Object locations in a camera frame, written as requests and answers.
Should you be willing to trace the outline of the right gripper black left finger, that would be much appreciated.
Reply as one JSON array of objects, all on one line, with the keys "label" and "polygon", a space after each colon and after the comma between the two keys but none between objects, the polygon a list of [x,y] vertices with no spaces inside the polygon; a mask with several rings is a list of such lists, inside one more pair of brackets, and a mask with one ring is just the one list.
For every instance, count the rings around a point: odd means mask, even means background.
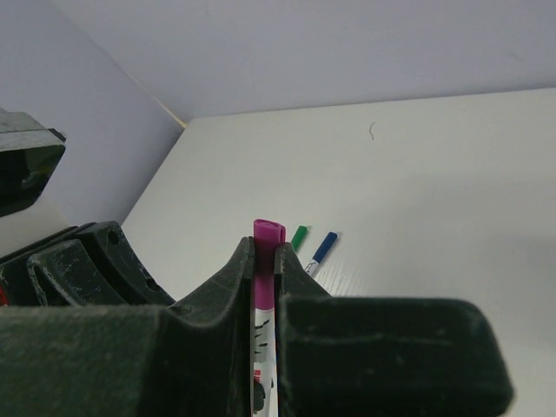
[{"label": "right gripper black left finger", "polygon": [[251,415],[253,257],[168,307],[3,307],[2,415]]}]

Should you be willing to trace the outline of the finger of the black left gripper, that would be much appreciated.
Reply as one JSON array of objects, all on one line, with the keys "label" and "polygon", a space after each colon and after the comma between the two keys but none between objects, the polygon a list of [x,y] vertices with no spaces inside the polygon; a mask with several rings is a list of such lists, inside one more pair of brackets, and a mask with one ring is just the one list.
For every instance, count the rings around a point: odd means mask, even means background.
[{"label": "finger of the black left gripper", "polygon": [[98,222],[76,233],[104,280],[129,305],[175,302],[143,266],[117,222]]},{"label": "finger of the black left gripper", "polygon": [[106,278],[96,264],[100,253],[89,252],[78,239],[54,244],[25,261],[41,307],[127,305],[118,280]]}]

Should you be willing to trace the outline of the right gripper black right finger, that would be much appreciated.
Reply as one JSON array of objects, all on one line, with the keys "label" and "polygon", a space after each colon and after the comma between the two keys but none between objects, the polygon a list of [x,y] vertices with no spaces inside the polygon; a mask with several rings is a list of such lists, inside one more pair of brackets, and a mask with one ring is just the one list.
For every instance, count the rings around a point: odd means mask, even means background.
[{"label": "right gripper black right finger", "polygon": [[514,389],[488,319],[442,298],[330,295],[275,255],[282,416],[501,416]]}]

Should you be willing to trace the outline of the blue ended white pen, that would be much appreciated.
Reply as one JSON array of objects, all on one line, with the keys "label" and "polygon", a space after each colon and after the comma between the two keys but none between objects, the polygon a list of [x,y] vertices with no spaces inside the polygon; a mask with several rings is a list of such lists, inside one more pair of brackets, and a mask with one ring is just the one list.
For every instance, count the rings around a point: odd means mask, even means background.
[{"label": "blue ended white pen", "polygon": [[322,239],[321,244],[315,250],[310,261],[304,268],[304,271],[311,277],[315,278],[321,268],[322,263],[326,260],[330,251],[333,249],[334,245],[339,239],[339,234],[336,232],[328,232],[327,235]]}]

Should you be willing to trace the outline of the purple ended white pen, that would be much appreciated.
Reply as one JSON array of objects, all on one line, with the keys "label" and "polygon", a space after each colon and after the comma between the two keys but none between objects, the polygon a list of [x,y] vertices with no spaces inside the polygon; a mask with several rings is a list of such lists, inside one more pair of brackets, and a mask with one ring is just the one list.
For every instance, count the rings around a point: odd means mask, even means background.
[{"label": "purple ended white pen", "polygon": [[255,308],[253,352],[253,415],[268,416],[275,380],[275,305],[268,311]]}]

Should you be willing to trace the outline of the blue pen cap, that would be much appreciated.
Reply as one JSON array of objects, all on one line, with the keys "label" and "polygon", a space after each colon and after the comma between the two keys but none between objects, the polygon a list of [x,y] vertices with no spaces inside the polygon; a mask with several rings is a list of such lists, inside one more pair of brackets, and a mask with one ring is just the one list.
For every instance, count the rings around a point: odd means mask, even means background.
[{"label": "blue pen cap", "polygon": [[328,232],[322,240],[320,246],[314,252],[311,260],[315,263],[321,264],[327,257],[328,253],[338,240],[338,234],[335,232]]}]

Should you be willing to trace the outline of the purple pen cap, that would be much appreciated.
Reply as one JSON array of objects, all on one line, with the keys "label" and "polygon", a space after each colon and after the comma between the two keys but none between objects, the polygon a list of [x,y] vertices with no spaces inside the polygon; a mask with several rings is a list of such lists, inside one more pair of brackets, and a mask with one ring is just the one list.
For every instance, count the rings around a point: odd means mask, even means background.
[{"label": "purple pen cap", "polygon": [[275,252],[286,241],[286,228],[277,222],[254,220],[255,308],[272,310],[275,304]]}]

